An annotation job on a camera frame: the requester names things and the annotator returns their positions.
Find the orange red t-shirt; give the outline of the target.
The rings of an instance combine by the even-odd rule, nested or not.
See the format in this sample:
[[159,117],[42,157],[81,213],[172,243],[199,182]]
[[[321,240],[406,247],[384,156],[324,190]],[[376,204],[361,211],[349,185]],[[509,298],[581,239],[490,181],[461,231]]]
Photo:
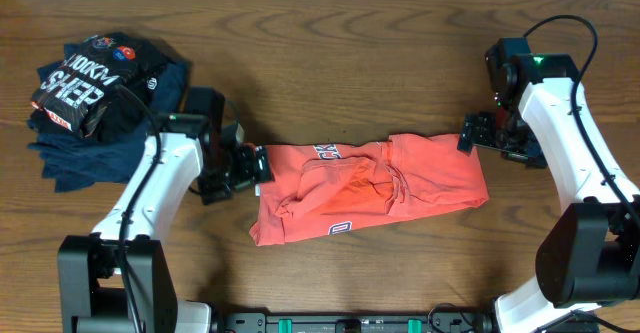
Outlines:
[[361,146],[271,145],[273,179],[259,185],[249,233],[282,245],[478,208],[489,199],[476,152],[458,137],[395,134]]

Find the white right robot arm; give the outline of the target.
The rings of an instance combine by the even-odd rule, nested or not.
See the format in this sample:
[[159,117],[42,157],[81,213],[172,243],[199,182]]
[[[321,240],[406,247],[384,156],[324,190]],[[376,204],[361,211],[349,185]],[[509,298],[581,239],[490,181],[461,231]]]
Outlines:
[[592,118],[567,54],[495,45],[485,54],[498,110],[466,117],[458,149],[547,168],[560,218],[535,275],[476,315],[478,332],[595,332],[595,310],[639,297],[639,189]]

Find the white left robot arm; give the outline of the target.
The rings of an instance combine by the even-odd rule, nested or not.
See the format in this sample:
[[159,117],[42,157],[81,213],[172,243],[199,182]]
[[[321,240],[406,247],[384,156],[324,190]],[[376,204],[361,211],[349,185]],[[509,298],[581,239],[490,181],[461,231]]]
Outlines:
[[57,254],[66,332],[221,332],[209,304],[178,299],[163,246],[193,184],[204,204],[270,181],[264,147],[206,115],[158,114],[137,169],[116,205]]

